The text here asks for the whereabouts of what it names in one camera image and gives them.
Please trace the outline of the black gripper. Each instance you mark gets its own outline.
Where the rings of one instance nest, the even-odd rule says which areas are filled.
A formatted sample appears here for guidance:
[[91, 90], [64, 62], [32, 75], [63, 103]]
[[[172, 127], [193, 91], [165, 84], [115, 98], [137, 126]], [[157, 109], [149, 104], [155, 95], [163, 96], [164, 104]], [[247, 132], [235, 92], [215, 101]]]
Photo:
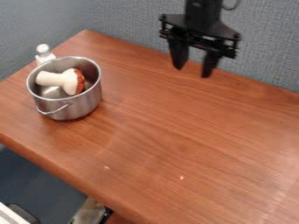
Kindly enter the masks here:
[[161, 14], [160, 36], [167, 39], [172, 65], [181, 70], [189, 56], [189, 46], [205, 51], [200, 77], [209, 78], [220, 58], [233, 59], [240, 34], [220, 18], [223, 0], [185, 0], [183, 14]]

